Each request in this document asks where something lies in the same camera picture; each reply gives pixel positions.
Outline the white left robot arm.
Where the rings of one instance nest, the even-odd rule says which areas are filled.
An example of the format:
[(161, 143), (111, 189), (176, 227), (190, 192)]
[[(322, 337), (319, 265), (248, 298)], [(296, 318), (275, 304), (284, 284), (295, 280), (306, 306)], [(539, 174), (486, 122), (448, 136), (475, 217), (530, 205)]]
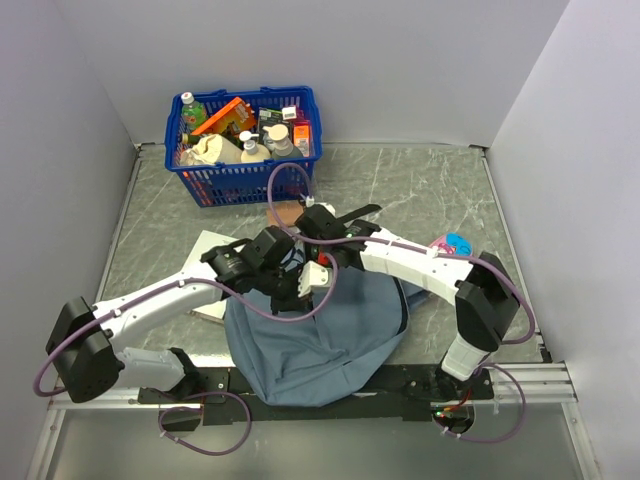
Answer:
[(96, 399), (111, 388), (155, 389), (184, 402), (205, 382), (179, 348), (136, 349), (146, 332), (188, 311), (227, 299), (232, 292), (261, 292), (271, 312), (304, 311), (313, 287), (329, 277), (309, 261), (294, 265), (294, 241), (276, 226), (255, 239), (219, 244), (176, 274), (132, 294), (93, 306), (82, 298), (64, 305), (46, 346), (74, 403)]

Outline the blue student backpack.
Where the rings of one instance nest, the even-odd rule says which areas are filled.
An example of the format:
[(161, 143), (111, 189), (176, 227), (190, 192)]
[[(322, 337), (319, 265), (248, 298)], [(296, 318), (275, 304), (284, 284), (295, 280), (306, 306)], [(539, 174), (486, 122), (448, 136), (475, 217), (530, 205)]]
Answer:
[(284, 312), (274, 321), (270, 300), (251, 291), (226, 301), (224, 326), (231, 358), (260, 394), (273, 395), (323, 381), (342, 392), (366, 383), (403, 339), (411, 313), (427, 291), (391, 276), (340, 270), (327, 305), (298, 321)]

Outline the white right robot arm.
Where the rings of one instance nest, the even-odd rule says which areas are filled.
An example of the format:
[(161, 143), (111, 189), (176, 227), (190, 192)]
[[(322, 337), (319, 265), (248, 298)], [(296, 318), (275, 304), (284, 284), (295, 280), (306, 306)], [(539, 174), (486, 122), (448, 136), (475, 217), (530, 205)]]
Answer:
[(366, 220), (346, 223), (319, 204), (307, 208), (295, 226), (339, 266), (389, 275), (454, 307), (456, 337), (436, 375), (438, 390), (448, 398), (470, 388), (472, 375), (502, 345), (520, 308), (501, 261), (487, 252), (478, 257), (446, 254)]

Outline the brown leather wallet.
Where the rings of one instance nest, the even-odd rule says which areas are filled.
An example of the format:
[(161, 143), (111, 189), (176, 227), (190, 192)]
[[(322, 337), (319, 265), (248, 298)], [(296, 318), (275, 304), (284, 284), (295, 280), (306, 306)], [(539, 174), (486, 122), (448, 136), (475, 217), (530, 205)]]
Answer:
[[(289, 228), (295, 226), (295, 221), (302, 215), (304, 208), (297, 201), (283, 201), (274, 204), (275, 212), (281, 221)], [(266, 211), (267, 225), (276, 226), (278, 222), (270, 208)]]

